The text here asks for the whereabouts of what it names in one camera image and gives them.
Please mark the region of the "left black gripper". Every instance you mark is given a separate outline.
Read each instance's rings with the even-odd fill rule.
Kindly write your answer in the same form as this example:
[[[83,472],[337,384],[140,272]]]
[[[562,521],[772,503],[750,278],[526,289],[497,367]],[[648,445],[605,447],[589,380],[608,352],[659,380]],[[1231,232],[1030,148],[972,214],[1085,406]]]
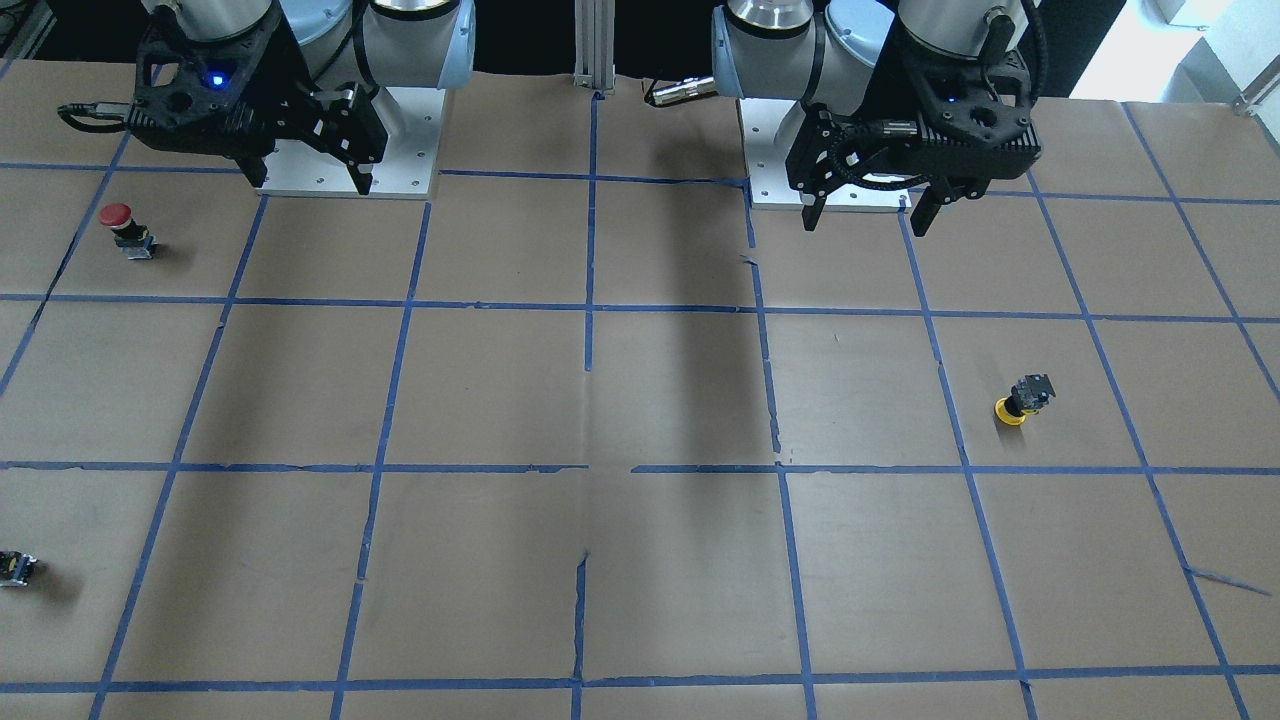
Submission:
[[[891,159],[893,151],[906,150],[909,141],[920,135],[915,120],[845,117],[819,102],[803,102],[800,110],[803,119],[785,168],[790,187],[805,193],[805,232],[817,229],[824,197],[845,184],[902,191],[925,183],[925,176],[910,176]],[[927,187],[911,211],[911,233],[925,237],[945,206],[946,192]]]

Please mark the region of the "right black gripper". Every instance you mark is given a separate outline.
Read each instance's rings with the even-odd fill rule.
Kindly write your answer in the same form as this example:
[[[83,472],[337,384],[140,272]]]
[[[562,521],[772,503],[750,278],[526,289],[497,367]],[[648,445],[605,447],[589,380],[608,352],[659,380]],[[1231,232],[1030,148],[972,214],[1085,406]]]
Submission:
[[[346,163],[355,191],[369,196],[375,163],[384,158],[388,131],[374,106],[374,96],[361,85],[342,85],[291,101],[291,138]],[[238,168],[260,190],[268,179],[265,151],[238,154]]]

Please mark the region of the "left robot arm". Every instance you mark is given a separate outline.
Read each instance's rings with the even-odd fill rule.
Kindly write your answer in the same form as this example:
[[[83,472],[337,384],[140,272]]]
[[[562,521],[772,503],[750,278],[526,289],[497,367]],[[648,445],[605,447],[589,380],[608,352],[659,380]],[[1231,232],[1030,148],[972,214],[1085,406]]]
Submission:
[[[1024,176],[1043,151],[1034,1],[727,1],[713,53],[721,95],[797,104],[785,172],[806,231],[849,186],[923,186],[920,237],[943,206]]]

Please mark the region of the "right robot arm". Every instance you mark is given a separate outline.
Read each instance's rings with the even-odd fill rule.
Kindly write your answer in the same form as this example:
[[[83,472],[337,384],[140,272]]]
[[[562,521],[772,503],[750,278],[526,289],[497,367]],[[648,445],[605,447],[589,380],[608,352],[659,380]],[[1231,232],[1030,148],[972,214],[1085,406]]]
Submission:
[[[151,149],[229,159],[261,193],[424,200],[471,1],[148,1],[125,114]]]

